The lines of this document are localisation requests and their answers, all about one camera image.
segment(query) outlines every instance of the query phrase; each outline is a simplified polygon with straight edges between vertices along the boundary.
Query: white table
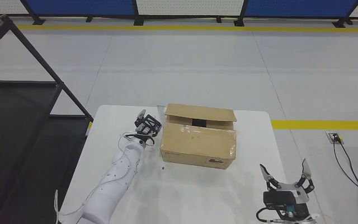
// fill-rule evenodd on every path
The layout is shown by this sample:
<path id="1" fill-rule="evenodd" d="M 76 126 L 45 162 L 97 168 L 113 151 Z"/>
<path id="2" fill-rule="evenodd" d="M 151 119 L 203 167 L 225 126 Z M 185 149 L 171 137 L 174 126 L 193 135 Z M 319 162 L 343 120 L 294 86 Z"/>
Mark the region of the white table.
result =
<path id="1" fill-rule="evenodd" d="M 156 107 L 103 105 L 98 109 L 62 212 L 77 209 L 97 186 L 119 151 L 119 135 L 135 129 L 134 121 L 142 109 L 158 118 Z M 259 223 L 255 214 L 264 207 L 262 193 L 266 190 L 259 164 L 278 181 L 286 178 L 269 115 L 240 110 L 235 115 L 237 158 L 226 170 L 163 162 L 160 134 L 156 145 L 145 149 L 143 164 L 111 223 Z"/>

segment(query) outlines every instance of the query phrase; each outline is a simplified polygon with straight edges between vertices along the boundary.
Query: black cable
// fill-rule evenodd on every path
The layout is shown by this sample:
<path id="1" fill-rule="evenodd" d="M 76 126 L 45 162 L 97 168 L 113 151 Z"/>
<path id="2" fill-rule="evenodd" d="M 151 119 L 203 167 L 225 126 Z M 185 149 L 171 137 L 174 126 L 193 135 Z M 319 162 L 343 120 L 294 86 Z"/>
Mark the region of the black cable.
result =
<path id="1" fill-rule="evenodd" d="M 346 149 L 345 149 L 345 148 L 344 148 L 344 146 L 342 145 L 342 142 L 340 142 L 340 145 L 341 145 L 341 147 L 343 148 L 343 150 L 344 150 L 344 152 L 345 152 L 345 154 L 346 154 L 346 156 L 347 156 L 347 158 L 348 158 L 348 161 L 349 161 L 349 167 L 351 168 L 351 171 L 352 171 L 352 173 L 353 173 L 353 175 L 354 175 L 354 178 L 355 178 L 355 179 L 356 179 L 356 181 L 358 182 L 357 175 L 356 175 L 356 173 L 355 173 L 355 172 L 354 172 L 354 170 L 353 170 L 353 166 L 352 166 L 351 158 L 349 157 L 349 155 L 348 155 L 348 153 L 347 153 Z"/>
<path id="2" fill-rule="evenodd" d="M 257 218 L 257 220 L 259 220 L 260 222 L 274 222 L 273 220 L 263 220 L 263 219 L 261 219 L 258 215 L 263 211 L 263 210 L 273 210 L 273 209 L 269 209 L 269 208 L 261 208 L 260 210 L 258 210 L 257 212 L 256 212 L 256 218 Z"/>
<path id="3" fill-rule="evenodd" d="M 348 156 L 348 154 L 347 154 L 347 152 L 346 152 L 346 149 L 343 147 L 341 140 L 337 140 L 337 139 L 336 139 L 336 136 L 335 136 L 335 138 L 333 139 L 333 151 L 335 152 L 335 158 L 336 158 L 336 161 L 337 161 L 337 163 L 338 163 L 338 166 L 340 166 L 341 170 L 342 170 L 343 173 L 346 175 L 346 177 L 347 177 L 354 185 L 358 186 L 358 184 L 356 184 L 356 183 L 347 175 L 347 173 L 346 173 L 346 172 L 344 171 L 344 169 L 342 168 L 340 162 L 338 161 L 337 154 L 336 154 L 336 147 L 335 147 L 335 145 L 336 145 L 335 142 L 336 142 L 336 141 L 341 144 L 341 146 L 342 146 L 342 148 L 343 148 L 343 150 L 344 150 L 346 156 L 348 157 L 349 164 L 350 164 L 350 168 L 351 168 L 351 170 L 352 170 L 352 172 L 353 172 L 353 175 L 354 175 L 354 177 L 356 178 L 356 180 L 358 181 L 358 178 L 357 178 L 355 172 L 353 171 L 352 162 L 351 162 L 351 159 L 350 159 L 350 157 Z"/>

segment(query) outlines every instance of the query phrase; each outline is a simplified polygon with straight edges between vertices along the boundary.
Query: cardboard box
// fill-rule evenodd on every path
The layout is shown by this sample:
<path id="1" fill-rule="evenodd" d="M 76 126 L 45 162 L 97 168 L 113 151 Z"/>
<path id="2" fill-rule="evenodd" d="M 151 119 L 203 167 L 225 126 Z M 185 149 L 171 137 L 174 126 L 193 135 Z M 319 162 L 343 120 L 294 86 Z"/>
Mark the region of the cardboard box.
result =
<path id="1" fill-rule="evenodd" d="M 169 104 L 163 161 L 226 169 L 236 158 L 233 110 Z"/>

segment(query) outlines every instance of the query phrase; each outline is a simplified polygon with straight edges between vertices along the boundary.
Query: power outlet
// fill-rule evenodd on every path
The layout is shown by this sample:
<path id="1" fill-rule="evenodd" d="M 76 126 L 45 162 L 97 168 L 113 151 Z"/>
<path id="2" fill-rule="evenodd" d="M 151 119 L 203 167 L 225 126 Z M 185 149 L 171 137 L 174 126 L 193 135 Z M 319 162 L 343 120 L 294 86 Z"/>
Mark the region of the power outlet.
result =
<path id="1" fill-rule="evenodd" d="M 331 144 L 339 144 L 338 141 L 335 141 L 334 135 L 337 134 L 341 139 L 341 143 L 344 144 L 342 136 L 338 132 L 326 132 L 327 138 Z"/>

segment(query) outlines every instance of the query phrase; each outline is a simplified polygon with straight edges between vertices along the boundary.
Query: electrical cable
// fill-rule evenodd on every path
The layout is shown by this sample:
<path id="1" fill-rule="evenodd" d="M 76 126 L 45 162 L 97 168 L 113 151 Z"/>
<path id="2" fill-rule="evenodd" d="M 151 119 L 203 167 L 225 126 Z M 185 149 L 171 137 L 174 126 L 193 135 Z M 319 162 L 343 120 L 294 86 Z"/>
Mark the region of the electrical cable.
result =
<path id="1" fill-rule="evenodd" d="M 137 134 L 137 133 L 135 133 L 135 132 L 124 132 L 124 133 L 120 136 L 120 138 L 119 138 L 119 140 L 118 140 L 118 148 L 119 148 L 119 150 L 120 150 L 121 152 L 123 152 L 123 155 L 122 155 L 118 160 L 113 161 L 113 162 L 112 162 L 112 166 L 113 166 L 116 162 L 120 161 L 120 160 L 123 158 L 123 156 L 126 156 L 128 162 L 129 162 L 129 166 L 131 167 L 131 162 L 130 162 L 130 160 L 129 160 L 127 154 L 126 154 L 125 151 L 123 151 L 122 148 L 120 147 L 120 141 L 121 141 L 121 139 L 123 138 L 123 136 L 125 136 L 125 134 L 128 134 L 128 133 L 130 133 L 130 134 Z M 92 193 L 93 193 L 95 190 L 97 190 L 97 188 L 99 188 L 100 186 L 102 186 L 102 185 L 104 185 L 104 184 L 107 184 L 107 183 L 109 183 L 109 182 L 117 181 L 117 180 L 120 180 L 120 179 L 124 178 L 124 177 L 128 174 L 129 170 L 130 170 L 130 169 L 127 169 L 127 172 L 126 172 L 122 177 L 120 177 L 120 178 L 116 178 L 116 179 L 114 179 L 114 180 L 109 180 L 109 181 L 106 181 L 106 182 L 104 182 L 104 183 L 102 183 L 102 184 L 97 185 L 95 188 L 93 188 L 93 189 L 91 190 L 91 192 L 89 193 L 89 195 L 87 196 L 87 198 L 82 202 L 81 206 L 80 206 L 78 209 L 76 209 L 75 211 L 70 212 L 70 213 L 61 213 L 61 212 L 58 210 L 58 190 L 56 190 L 56 191 L 55 191 L 55 198 L 54 198 L 54 209 L 55 209 L 55 211 L 56 211 L 56 223 L 55 223 L 55 224 L 57 224 L 57 223 L 59 222 L 59 216 L 60 216 L 60 215 L 61 215 L 61 216 L 69 216 L 69 215 L 74 214 L 75 212 L 79 211 L 79 210 L 85 205 L 85 202 L 88 201 L 88 199 L 90 198 L 90 196 L 92 195 Z"/>
<path id="2" fill-rule="evenodd" d="M 354 172 L 354 170 L 353 170 L 353 166 L 352 166 L 351 159 L 350 159 L 350 157 L 349 157 L 349 155 L 348 155 L 346 149 L 344 148 L 341 139 L 340 139 L 339 136 L 337 136 L 336 134 L 335 134 L 333 137 L 334 137 L 334 139 L 333 139 L 333 151 L 334 151 L 334 153 L 335 153 L 335 158 L 336 158 L 336 161 L 337 161 L 338 165 L 340 166 L 341 170 L 342 170 L 343 173 L 346 175 L 346 177 L 347 177 L 354 185 L 358 186 L 358 184 L 355 183 L 355 182 L 347 175 L 347 173 L 346 173 L 346 172 L 344 171 L 344 169 L 342 168 L 340 162 L 338 161 L 337 154 L 336 154 L 336 146 L 335 146 L 335 145 L 336 145 L 336 144 L 335 144 L 336 141 L 342 146 L 342 148 L 343 148 L 343 150 L 344 150 L 344 152 L 345 152 L 345 154 L 346 154 L 346 156 L 347 156 L 347 158 L 348 158 L 351 171 L 352 171 L 352 173 L 353 173 L 355 179 L 356 179 L 357 182 L 358 182 L 358 178 L 357 178 L 357 176 L 356 176 L 356 174 L 355 174 L 355 172 Z"/>
<path id="3" fill-rule="evenodd" d="M 256 212 L 256 218 L 257 218 L 257 220 L 259 220 L 260 222 L 274 222 L 274 220 L 263 220 L 263 219 L 261 219 L 258 215 L 262 212 L 262 211 L 264 211 L 264 210 L 273 210 L 273 209 L 269 209 L 269 208 L 261 208 L 260 210 L 258 210 L 257 212 Z"/>

